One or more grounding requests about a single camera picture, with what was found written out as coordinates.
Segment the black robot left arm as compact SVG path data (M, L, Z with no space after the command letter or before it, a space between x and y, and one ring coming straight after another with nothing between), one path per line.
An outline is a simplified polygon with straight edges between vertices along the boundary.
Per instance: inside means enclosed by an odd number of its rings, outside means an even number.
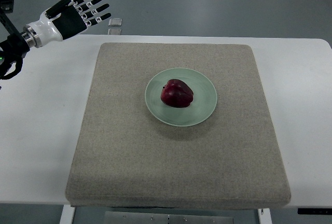
M1 42L1 80L18 75L30 48L42 46L39 36L30 26L26 26L20 33L7 17L13 12L13 7L14 0L1 0L1 24L9 33L7 39Z

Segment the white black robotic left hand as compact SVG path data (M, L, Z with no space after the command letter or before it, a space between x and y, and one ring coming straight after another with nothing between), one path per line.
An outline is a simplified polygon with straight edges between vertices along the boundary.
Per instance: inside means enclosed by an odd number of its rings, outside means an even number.
M39 48L52 41L64 41L111 17L103 0L60 0L43 11L38 21L26 26Z

